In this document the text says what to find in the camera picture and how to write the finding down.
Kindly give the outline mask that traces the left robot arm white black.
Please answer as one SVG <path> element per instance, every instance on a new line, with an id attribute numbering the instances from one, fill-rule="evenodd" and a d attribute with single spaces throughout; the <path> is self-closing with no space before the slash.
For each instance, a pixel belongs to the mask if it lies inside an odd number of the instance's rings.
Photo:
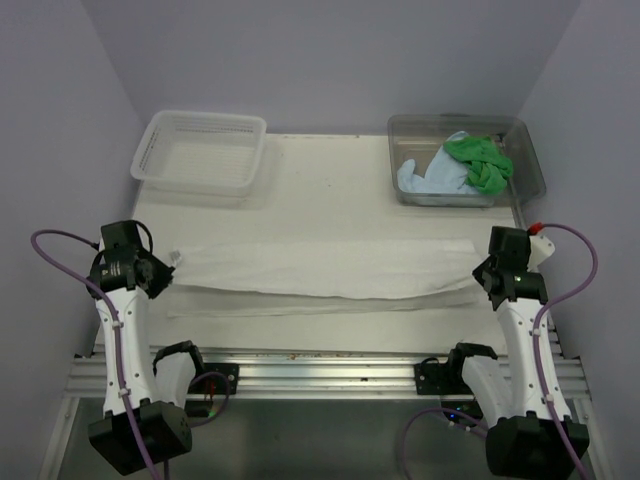
<path id="1" fill-rule="evenodd" d="M 173 272 L 132 247 L 103 250 L 90 271 L 104 335 L 107 388 L 103 417 L 90 424 L 89 441 L 123 476 L 192 449 L 186 394 L 205 386 L 208 369 L 190 341 L 152 354 L 146 329 L 149 303 L 172 283 Z"/>

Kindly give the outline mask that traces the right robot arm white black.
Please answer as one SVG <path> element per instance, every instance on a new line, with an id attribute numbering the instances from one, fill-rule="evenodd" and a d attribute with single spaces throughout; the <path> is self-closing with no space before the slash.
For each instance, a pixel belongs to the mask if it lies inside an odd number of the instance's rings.
<path id="1" fill-rule="evenodd" d="M 547 295 L 542 276 L 525 260 L 491 255 L 472 275 L 487 292 L 505 336 L 510 376 L 503 377 L 488 346 L 459 343 L 449 353 L 445 379 L 471 392 L 487 424 L 485 452 L 496 476 L 567 479 L 586 473 L 586 426 L 575 423 L 564 400 L 550 351 Z"/>

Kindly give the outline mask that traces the white towel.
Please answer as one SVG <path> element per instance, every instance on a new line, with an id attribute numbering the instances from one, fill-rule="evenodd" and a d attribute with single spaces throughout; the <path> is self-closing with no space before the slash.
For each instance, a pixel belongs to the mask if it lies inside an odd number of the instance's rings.
<path id="1" fill-rule="evenodd" d="M 412 311 L 476 301 L 468 239 L 181 247 L 170 318 Z"/>

